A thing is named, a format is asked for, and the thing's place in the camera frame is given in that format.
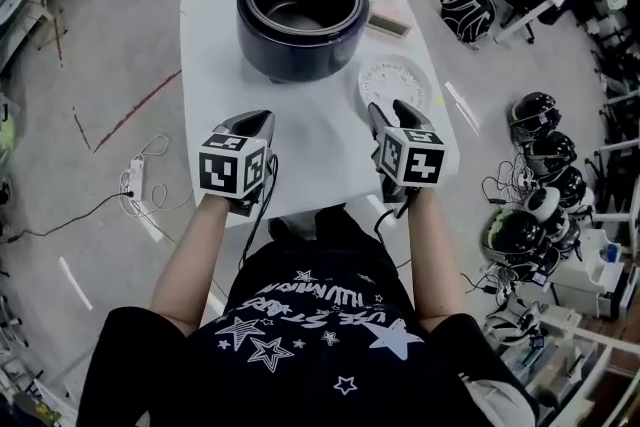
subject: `black and white marker cube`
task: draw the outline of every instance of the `black and white marker cube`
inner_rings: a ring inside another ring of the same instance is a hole
[[[203,192],[242,199],[266,177],[267,141],[213,133],[200,146],[200,188]]]
[[[380,167],[398,185],[437,185],[447,148],[435,132],[386,127]]]

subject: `gray floor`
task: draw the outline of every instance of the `gray floor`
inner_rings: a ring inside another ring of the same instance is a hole
[[[155,134],[171,138],[168,153],[150,157],[147,184],[165,182],[168,205],[189,193],[182,82],[172,80],[140,108],[96,153],[105,137],[145,95],[180,70],[180,0],[58,0],[69,28],[62,40],[64,67],[55,47],[25,48],[14,65],[10,92],[23,107],[24,127],[12,161],[17,197],[12,222],[46,229],[83,213],[117,191],[120,172]],[[479,234],[493,207],[480,181],[512,158],[504,111],[520,96],[542,90],[558,100],[561,129],[582,158],[601,144],[598,108],[603,102],[587,37],[571,17],[555,26],[536,25],[538,42],[521,35],[497,45],[488,38],[473,52],[455,39],[438,15],[439,0],[409,0],[427,41],[441,84],[450,81],[477,118],[477,133],[445,92],[461,152],[460,172],[440,190],[460,267],[472,279],[484,259]],[[84,143],[74,115],[84,128]],[[193,203],[156,214],[174,239],[180,237]],[[406,255],[406,234],[390,241],[394,258]],[[246,239],[246,228],[225,240],[216,278],[228,290]],[[256,247],[264,240],[262,232]],[[172,246],[155,243],[140,221],[112,200],[92,217],[46,239],[25,238],[8,246],[3,263],[14,308],[24,319],[32,348],[44,368],[60,369],[87,347],[107,313],[118,306],[149,303]],[[59,268],[64,257],[93,309],[89,311]],[[402,269],[410,282],[410,269]],[[493,298],[469,296],[479,318]]]

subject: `backpack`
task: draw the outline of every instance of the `backpack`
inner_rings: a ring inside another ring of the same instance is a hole
[[[492,0],[440,0],[440,3],[440,16],[463,43],[486,36],[496,19]]]

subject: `star print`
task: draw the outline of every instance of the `star print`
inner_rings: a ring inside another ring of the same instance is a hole
[[[370,322],[365,322],[363,326],[378,337],[375,342],[369,345],[370,349],[386,347],[403,361],[408,357],[408,344],[424,343],[419,336],[405,331],[406,324],[402,319],[397,319],[389,327],[378,326]]]
[[[274,373],[276,371],[278,360],[280,358],[290,358],[291,356],[293,356],[292,352],[289,352],[288,350],[280,347],[282,338],[276,338],[269,343],[265,343],[262,340],[258,340],[257,338],[250,338],[250,340],[258,350],[251,355],[251,357],[247,360],[247,363],[251,363],[252,361],[262,361],[265,365],[267,365],[267,368],[271,370],[271,373]]]
[[[317,281],[316,278],[311,277],[311,271],[296,271],[298,275],[293,278],[293,281],[304,281],[305,283],[309,283],[309,281]]]
[[[360,279],[363,279],[363,280],[365,280],[365,281],[368,281],[369,283],[373,283],[374,285],[376,284],[376,282],[375,282],[375,281],[373,281],[369,276],[365,276],[364,274],[360,274],[360,273],[358,273],[358,277],[359,277]]]
[[[338,377],[338,382],[333,385],[335,390],[340,390],[343,395],[346,395],[350,391],[357,390],[358,387],[353,384],[353,377],[345,379],[344,377]]]
[[[242,322],[239,317],[235,317],[233,319],[233,326],[225,327],[221,329],[216,335],[225,335],[232,334],[233,335],[233,350],[237,352],[237,350],[244,342],[244,339],[249,335],[264,335],[264,331],[260,331],[256,326],[258,320],[248,320],[246,322]]]
[[[334,343],[338,343],[340,341],[336,338],[336,334],[332,333],[331,331],[325,331],[322,335],[321,340],[325,340],[329,347],[331,347]]]

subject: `black pot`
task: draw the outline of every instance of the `black pot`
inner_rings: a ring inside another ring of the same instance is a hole
[[[238,0],[238,38],[247,60],[281,82],[318,80],[356,51],[369,0]]]

